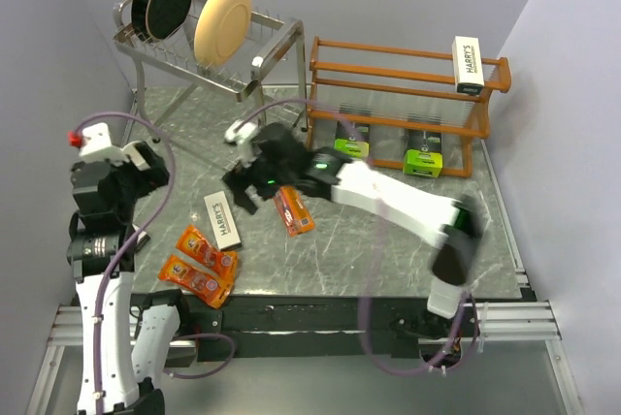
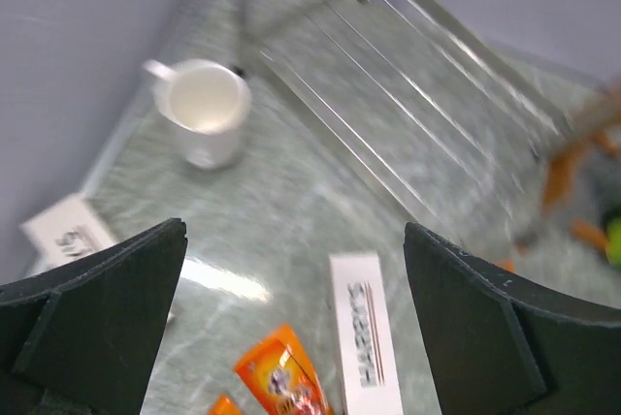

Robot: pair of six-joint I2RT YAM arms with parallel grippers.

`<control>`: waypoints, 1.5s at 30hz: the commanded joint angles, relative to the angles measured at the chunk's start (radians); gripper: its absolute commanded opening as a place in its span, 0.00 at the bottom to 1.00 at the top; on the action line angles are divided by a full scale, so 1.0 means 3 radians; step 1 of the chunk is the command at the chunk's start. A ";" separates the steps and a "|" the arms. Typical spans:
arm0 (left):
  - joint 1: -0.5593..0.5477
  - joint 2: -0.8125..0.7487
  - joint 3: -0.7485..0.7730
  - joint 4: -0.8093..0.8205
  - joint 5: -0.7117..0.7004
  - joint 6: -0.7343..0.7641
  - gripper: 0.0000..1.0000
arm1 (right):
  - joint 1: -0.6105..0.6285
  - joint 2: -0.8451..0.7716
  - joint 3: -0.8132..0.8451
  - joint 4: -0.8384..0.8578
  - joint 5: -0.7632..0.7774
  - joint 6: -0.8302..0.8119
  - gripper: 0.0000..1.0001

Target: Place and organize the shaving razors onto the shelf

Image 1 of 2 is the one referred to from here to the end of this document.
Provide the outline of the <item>orange razor blister pack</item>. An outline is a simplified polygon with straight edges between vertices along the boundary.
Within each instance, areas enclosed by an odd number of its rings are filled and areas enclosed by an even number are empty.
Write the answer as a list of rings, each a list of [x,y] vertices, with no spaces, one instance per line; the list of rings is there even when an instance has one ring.
[[[281,187],[274,196],[274,202],[288,236],[295,237],[315,228],[309,210],[294,187]]]

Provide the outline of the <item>black green razor box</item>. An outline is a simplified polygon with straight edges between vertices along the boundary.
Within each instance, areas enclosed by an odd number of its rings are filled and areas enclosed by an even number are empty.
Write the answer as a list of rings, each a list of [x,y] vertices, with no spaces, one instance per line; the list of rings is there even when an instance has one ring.
[[[411,176],[438,177],[443,168],[441,133],[407,131],[403,173]]]
[[[358,159],[366,159],[370,153],[371,126],[366,123],[352,123],[355,133],[350,133],[341,122],[337,122],[334,149]]]

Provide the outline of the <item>white Harry's box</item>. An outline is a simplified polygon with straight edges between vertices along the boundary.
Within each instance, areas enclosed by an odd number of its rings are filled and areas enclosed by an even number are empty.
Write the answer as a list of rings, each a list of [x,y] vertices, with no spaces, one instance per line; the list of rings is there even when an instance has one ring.
[[[452,43],[452,64],[456,92],[478,96],[484,87],[478,38],[455,36]]]
[[[205,196],[204,203],[217,247],[220,250],[239,248],[242,240],[225,193],[219,191]]]
[[[150,235],[146,231],[141,231],[135,243],[135,252],[138,253],[150,241]]]

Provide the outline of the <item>orange wooden shelf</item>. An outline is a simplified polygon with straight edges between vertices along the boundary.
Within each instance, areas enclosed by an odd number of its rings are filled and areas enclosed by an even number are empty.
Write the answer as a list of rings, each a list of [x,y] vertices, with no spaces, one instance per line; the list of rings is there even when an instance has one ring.
[[[371,126],[370,153],[381,168],[403,171],[407,131],[441,133],[440,176],[468,178],[474,146],[491,132],[489,104],[512,85],[505,57],[482,59],[478,96],[457,93],[452,54],[326,40],[310,49],[309,148],[334,146],[337,122]]]

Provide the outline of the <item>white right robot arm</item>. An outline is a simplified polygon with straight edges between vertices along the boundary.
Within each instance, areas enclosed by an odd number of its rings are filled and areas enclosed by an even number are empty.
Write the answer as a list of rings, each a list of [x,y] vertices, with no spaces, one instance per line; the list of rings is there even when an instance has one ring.
[[[424,322],[434,335],[447,335],[458,325],[458,305],[470,285],[484,232],[472,198],[425,192],[333,147],[310,150],[280,123],[258,127],[236,121],[224,141],[238,150],[239,158],[222,180],[235,205],[246,212],[258,209],[249,189],[268,200],[291,186],[308,197],[377,215],[434,247]]]

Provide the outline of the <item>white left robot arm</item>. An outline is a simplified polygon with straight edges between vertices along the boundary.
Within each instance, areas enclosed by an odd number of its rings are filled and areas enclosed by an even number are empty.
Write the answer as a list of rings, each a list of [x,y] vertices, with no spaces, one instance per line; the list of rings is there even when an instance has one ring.
[[[69,222],[67,261],[72,268],[82,314],[82,386],[79,414],[162,414],[159,387],[171,339],[192,328],[180,294],[148,295],[153,329],[130,339],[129,310],[134,255],[142,228],[135,227],[137,201],[174,187],[176,165],[145,142],[124,147],[107,137],[69,136],[79,151],[71,168],[77,205]]]

